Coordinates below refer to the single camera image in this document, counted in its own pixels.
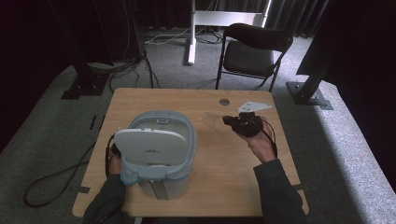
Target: wooden table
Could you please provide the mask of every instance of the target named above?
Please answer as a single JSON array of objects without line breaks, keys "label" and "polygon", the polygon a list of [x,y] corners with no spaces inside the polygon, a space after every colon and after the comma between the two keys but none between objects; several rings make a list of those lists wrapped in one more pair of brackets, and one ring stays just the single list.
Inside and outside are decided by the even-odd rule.
[{"label": "wooden table", "polygon": [[[221,105],[220,99],[228,99],[230,103]],[[118,128],[128,128],[139,114],[165,109],[186,115],[198,133],[198,148],[187,192],[178,199],[159,201],[146,196],[140,186],[133,185],[127,188],[123,210],[132,217],[260,217],[260,193],[253,173],[259,160],[231,128],[220,134],[202,122],[205,112],[237,116],[237,109],[245,101],[273,105],[256,114],[267,117],[274,127],[278,157],[290,183],[300,184],[270,92],[117,89],[81,183],[89,192],[78,194],[73,214],[83,216],[106,180],[104,157],[108,138]],[[304,192],[299,190],[299,193],[308,213]]]}]

